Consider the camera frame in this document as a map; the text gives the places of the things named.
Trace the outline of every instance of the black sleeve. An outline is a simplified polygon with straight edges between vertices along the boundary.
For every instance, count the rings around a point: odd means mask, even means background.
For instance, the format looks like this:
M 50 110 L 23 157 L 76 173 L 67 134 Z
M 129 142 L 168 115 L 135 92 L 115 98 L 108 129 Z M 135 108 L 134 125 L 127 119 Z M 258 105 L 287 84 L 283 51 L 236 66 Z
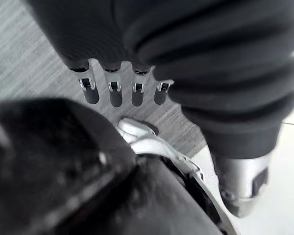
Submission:
M 294 0 L 124 0 L 115 13 L 125 48 L 174 80 L 213 154 L 273 150 L 294 107 Z

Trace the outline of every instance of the silver metal part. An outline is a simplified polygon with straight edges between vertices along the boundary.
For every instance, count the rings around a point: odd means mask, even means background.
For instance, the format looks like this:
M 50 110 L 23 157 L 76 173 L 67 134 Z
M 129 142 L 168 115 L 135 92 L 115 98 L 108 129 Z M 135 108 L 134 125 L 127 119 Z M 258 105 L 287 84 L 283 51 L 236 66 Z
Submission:
M 169 88 L 170 88 L 170 86 L 171 86 L 173 83 L 174 83 L 173 80 L 163 80 L 163 81 L 157 82 L 157 90 L 158 90 L 159 92 L 162 91 L 162 90 L 163 90 L 163 86 L 164 86 L 165 84 L 167 84 L 167 85 L 168 85 L 168 88 L 165 90 L 165 92 L 168 93 L 168 92 L 169 92 Z
M 204 175 L 200 167 L 190 158 L 176 151 L 165 140 L 156 136 L 150 127 L 133 119 L 127 117 L 121 119 L 117 124 L 116 129 L 126 142 L 130 144 L 136 154 L 154 154 L 167 158 L 176 166 L 182 175 L 194 178 L 196 183 L 199 184 L 208 195 L 219 214 L 221 220 L 217 225 L 219 229 L 225 231 L 227 235 L 239 235 L 228 216 L 206 187 L 204 183 Z
M 270 155 L 255 159 L 212 156 L 212 159 L 225 206 L 240 218 L 250 214 L 267 185 Z
M 146 88 L 146 83 L 149 79 L 150 72 L 149 71 L 133 71 L 133 78 L 132 78 L 132 90 L 133 92 L 137 92 L 137 87 L 139 84 L 142 85 L 140 88 L 140 92 L 144 93 Z
M 72 73 L 75 74 L 75 76 L 77 77 L 77 79 L 79 81 L 79 84 L 80 84 L 81 88 L 84 91 L 86 90 L 86 87 L 84 85 L 84 80 L 85 79 L 88 79 L 91 89 L 92 90 L 95 89 L 96 80 L 95 80 L 95 74 L 94 74 L 93 67 L 92 67 L 91 63 L 89 63 L 89 68 L 88 68 L 87 71 L 85 71 L 85 72 L 75 72 L 75 71 L 72 70 Z
M 113 85 L 117 86 L 117 91 L 121 90 L 121 70 L 106 71 L 104 70 L 104 77 L 108 82 L 109 91 L 113 91 Z

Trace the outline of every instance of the white floor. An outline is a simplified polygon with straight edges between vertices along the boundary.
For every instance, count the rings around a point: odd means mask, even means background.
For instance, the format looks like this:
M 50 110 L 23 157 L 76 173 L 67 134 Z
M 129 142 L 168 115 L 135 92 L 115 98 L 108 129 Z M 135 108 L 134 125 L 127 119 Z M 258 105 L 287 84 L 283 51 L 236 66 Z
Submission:
M 269 185 L 257 207 L 244 219 L 230 215 L 242 235 L 294 235 L 294 112 L 284 123 L 272 152 Z M 202 167 L 209 189 L 221 202 L 208 147 L 193 159 Z

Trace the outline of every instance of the metal bracket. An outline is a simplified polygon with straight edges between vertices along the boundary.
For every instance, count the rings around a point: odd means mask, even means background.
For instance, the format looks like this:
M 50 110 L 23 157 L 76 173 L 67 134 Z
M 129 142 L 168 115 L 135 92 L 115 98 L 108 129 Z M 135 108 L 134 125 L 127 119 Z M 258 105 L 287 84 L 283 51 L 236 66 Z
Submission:
M 146 83 L 149 79 L 149 71 L 139 71 L 133 69 L 133 78 L 132 78 L 132 90 L 137 92 L 140 90 L 141 93 L 145 92 Z
M 118 92 L 121 90 L 121 70 L 104 70 L 104 77 L 108 82 L 109 91 L 113 92 L 113 90 L 117 90 Z
M 77 77 L 81 88 L 85 91 L 87 86 L 90 86 L 92 90 L 96 88 L 96 80 L 93 67 L 89 63 L 89 68 L 85 72 L 75 72 L 71 70 L 73 74 Z
M 174 83 L 173 80 L 163 80 L 163 81 L 160 81 L 160 82 L 157 83 L 157 90 L 159 92 L 161 92 L 161 91 L 164 90 L 166 93 L 168 93 L 169 92 L 169 88 L 170 88 L 170 86 L 173 83 Z

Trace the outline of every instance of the robotic hand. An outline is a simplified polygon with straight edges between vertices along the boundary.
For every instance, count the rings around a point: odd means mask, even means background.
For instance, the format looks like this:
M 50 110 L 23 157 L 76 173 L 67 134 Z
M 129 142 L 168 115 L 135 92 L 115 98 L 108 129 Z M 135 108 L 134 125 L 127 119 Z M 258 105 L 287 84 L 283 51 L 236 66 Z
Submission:
M 205 136 L 225 205 L 250 213 L 294 106 L 294 0 L 24 1 L 90 103 L 99 96 L 88 59 L 116 107 L 121 61 L 133 64 L 136 106 L 155 66 L 156 103 L 169 93 L 181 104 Z

